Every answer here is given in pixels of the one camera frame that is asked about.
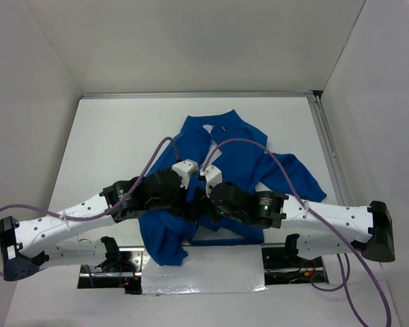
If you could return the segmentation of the blue jacket white lining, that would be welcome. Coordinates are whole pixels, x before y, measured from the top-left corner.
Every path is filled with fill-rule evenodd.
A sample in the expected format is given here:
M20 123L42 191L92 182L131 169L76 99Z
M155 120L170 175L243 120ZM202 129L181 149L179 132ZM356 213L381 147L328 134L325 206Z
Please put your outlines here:
M248 193L258 183L278 193L297 192L304 200L326 198L317 180L293 154L278 154L277 160L261 146L268 137L246 123L235 110L214 116L188 116L174 138L182 159L198 164L208 161L222 171L224 181ZM195 246L258 245L264 242L261 229L223 218L212 223L208 215L188 223L166 211L149 211L140 219L140 233L151 258L160 266L180 266L187 257L185 241Z

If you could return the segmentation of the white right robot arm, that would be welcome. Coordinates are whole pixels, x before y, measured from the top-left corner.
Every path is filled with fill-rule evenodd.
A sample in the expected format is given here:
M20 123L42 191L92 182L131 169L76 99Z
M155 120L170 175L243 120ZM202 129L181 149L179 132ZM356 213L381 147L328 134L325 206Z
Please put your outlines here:
M357 251L373 262L394 262L393 221L387 205L373 201L368 206L338 206L259 191L249 194L233 183L206 188L214 217L228 217L260 229L308 230L302 236L286 237L284 259L291 267L306 260Z

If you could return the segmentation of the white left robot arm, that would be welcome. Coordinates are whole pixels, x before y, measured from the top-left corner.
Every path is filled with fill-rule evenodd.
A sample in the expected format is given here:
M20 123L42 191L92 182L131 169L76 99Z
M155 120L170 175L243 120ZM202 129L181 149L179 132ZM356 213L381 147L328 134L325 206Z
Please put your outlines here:
M178 213L185 204L190 178L197 170L182 161L139 180L117 181L55 217L0 220L0 248L5 281L19 281L49 267L82 264L116 270L122 256L116 240L83 240L90 230L137 219L148 211Z

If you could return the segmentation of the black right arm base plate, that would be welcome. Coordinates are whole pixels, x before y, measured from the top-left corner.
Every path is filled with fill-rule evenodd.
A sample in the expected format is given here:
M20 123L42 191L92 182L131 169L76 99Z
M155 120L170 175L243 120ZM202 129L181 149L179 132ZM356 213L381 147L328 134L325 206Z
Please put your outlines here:
M297 255L287 254L283 247L263 247L262 261L265 270L303 269L322 270L324 265L320 257L312 260L300 258Z

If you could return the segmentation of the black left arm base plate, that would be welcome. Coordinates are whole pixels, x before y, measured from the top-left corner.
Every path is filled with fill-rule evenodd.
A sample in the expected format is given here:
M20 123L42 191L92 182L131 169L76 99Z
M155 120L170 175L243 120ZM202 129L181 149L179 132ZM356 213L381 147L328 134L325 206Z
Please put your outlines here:
M132 273L141 271L144 247L120 247L118 258L107 258L107 250L97 245L96 250L84 252L78 259L81 265L88 265L98 273Z

